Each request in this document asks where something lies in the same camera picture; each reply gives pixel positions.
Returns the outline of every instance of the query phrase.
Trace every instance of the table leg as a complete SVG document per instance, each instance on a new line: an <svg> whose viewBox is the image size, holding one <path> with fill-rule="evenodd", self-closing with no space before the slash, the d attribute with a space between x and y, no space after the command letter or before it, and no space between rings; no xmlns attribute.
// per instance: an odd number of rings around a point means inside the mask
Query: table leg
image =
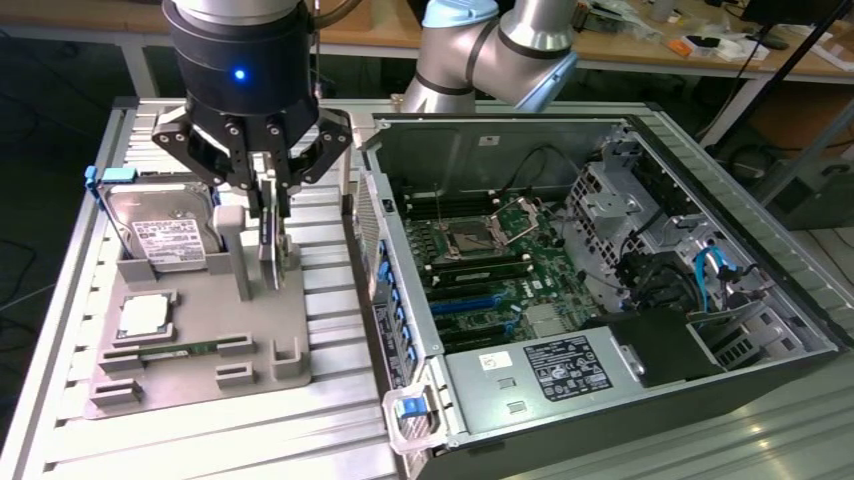
<svg viewBox="0 0 854 480"><path fill-rule="evenodd" d="M744 83L744 86L740 88L738 94L735 94L735 97L732 98L732 101L723 110L720 117L718 117L718 120L715 120L715 123L711 125L708 133L706 133L706 136L700 140L700 147L718 143L718 140L720 140L720 137L723 137L723 134L732 126L735 119L742 115L742 113L744 113L747 105L750 105L756 93L759 93L759 90L762 90L762 87L764 87L764 84L770 79L771 76L767 75L747 80L747 83Z"/></svg>
<svg viewBox="0 0 854 480"><path fill-rule="evenodd" d="M145 44L141 35L125 34L116 39L116 45L121 48L121 55L130 74L133 89L137 97L157 97L157 82L150 72L148 58L145 57Z"/></svg>

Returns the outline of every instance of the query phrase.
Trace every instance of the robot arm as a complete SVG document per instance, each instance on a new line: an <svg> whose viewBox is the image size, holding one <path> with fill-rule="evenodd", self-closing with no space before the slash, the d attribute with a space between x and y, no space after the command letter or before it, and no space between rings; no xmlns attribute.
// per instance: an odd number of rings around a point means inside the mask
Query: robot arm
<svg viewBox="0 0 854 480"><path fill-rule="evenodd" d="M344 3L329 24L357 1ZM165 0L184 109L160 118L153 141L212 186L247 192L253 217L288 216L288 196L316 182L351 143L349 120L317 106L308 56L315 30L301 0ZM312 125L317 139L296 158L289 149ZM261 194L253 152L263 152L269 194Z"/></svg>
<svg viewBox="0 0 854 480"><path fill-rule="evenodd" d="M575 0L431 0L404 112L473 112L475 89L521 111L553 100L575 67Z"/></svg>

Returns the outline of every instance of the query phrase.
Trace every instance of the gray floor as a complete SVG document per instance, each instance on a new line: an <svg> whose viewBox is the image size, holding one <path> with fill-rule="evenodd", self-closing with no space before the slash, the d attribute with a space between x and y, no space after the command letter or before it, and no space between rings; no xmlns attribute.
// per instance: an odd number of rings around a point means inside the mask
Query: gray floor
<svg viewBox="0 0 854 480"><path fill-rule="evenodd" d="M171 49L153 48L148 53L162 96L180 96ZM411 61L395 62L393 68L385 66L385 72L401 66L412 69ZM383 78L380 63L355 57L323 58L321 73L337 98L387 98L403 90L407 78ZM45 65L102 106L116 96L133 94L116 48L0 38L0 302L28 262L26 252L2 240L25 244L37 252L17 298L54 282L84 194L82 172L93 161L108 115ZM694 132L714 116L731 80L706 80L696 89L690 85L666 75L587 72L576 76L559 99L652 101ZM751 140L754 134L744 132L740 137ZM0 438L32 355L34 335L26 328L38 329L48 301L49 290L0 312L8 319L0 321Z"/></svg>

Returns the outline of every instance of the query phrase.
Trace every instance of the table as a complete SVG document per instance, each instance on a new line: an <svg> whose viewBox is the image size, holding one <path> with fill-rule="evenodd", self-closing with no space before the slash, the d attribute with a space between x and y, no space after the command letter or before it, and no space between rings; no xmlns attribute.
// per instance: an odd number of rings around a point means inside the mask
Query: table
<svg viewBox="0 0 854 480"><path fill-rule="evenodd" d="M332 25L320 34L320 52L383 58L416 58L420 26L405 0L371 0L373 28ZM0 29L18 38L104 43L121 49L136 95L156 97L145 58L149 46L171 47L160 6L126 0L33 0L0 3Z"/></svg>
<svg viewBox="0 0 854 480"><path fill-rule="evenodd" d="M392 109L391 102L381 100L325 102L329 107L357 112L352 116L356 143L367 139L372 129L369 112ZM142 100L138 108L113 111L98 167L125 161L138 166L152 161L175 162L150 143L149 131L153 116L180 104L180 99L152 99ZM642 104L614 105L615 110L650 115ZM571 113L583 107L557 104L551 113ZM479 109L507 113L508 107L481 103ZM659 115L652 118L678 129L672 120ZM706 165L707 170L694 171L708 179L710 189L731 182L711 160ZM307 272L316 273L305 277L305 283L316 292L308 295L313 298L307 298L307 311L312 316L312 371L319 378L299 389L97 421L81 419L80 413L118 244L104 241L110 229L86 196L20 397L21 405L32 405L32 410L16 412L0 457L0 478L397 478L365 332L355 313L343 224L324 220L337 215L337 185L345 178L339 174L351 171L341 166L337 170L293 198L299 206L288 225L304 247L303 265L311 265ZM751 215L755 205L747 202L735 207L739 222L754 228L763 224L763 216L750 223L743 220L748 217L740 216ZM775 235L786 235L779 225L763 242L776 241ZM792 251L779 258L794 265L787 267L794 271L803 257L803 252ZM799 270L798 276L815 275L819 268L812 265ZM854 332L850 316L838 320ZM513 478L848 478L854 472L852 369L854 355L848 354L724 416Z"/></svg>
<svg viewBox="0 0 854 480"><path fill-rule="evenodd" d="M181 170L150 141L156 115L181 104L150 99L113 109L98 169L124 165L144 172L165 163ZM369 114L351 118L356 129L372 126ZM296 151L316 135L312 129ZM340 185L360 165L353 157L352 168L339 160L291 197L285 220L301 252L312 382L100 420L85 420L82 412L121 247L85 196L18 399L32 409L21 408L9 427L0 478L397 478L341 217ZM247 224L247 246L253 238L257 222Z"/></svg>
<svg viewBox="0 0 854 480"><path fill-rule="evenodd" d="M647 24L664 38L682 35L682 27L658 24L646 19L648 5L628 0ZM696 18L720 23L726 18L734 30L746 26L720 8L700 0L679 0L678 8ZM405 0L371 0L373 28L368 32L345 31L336 26L323 30L321 53L384 58L416 58L420 28ZM156 97L157 87L145 60L144 47L169 46L168 26L154 5L129 3L126 0L30 0L0 4L0 28L16 37L114 44L121 48L140 97ZM740 116L747 104L786 62L795 46L803 40L783 32L791 47L771 51L762 62L746 69L747 83L700 141L715 143ZM683 59L658 42L635 40L628 34L581 32L575 36L572 48L579 54L577 67L591 70L662 73L687 76L735 77L739 62L711 57ZM854 74L842 71L820 57L808 53L787 77L790 81L854 84Z"/></svg>

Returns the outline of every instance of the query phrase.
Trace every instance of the warning label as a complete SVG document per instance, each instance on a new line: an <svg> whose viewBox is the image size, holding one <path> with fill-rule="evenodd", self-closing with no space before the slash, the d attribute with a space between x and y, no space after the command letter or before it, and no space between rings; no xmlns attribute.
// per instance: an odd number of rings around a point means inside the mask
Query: warning label
<svg viewBox="0 0 854 480"><path fill-rule="evenodd" d="M611 388L587 337L524 347L543 395L552 402Z"/></svg>
<svg viewBox="0 0 854 480"><path fill-rule="evenodd" d="M204 245L195 220L133 222L130 225L152 265L204 260Z"/></svg>

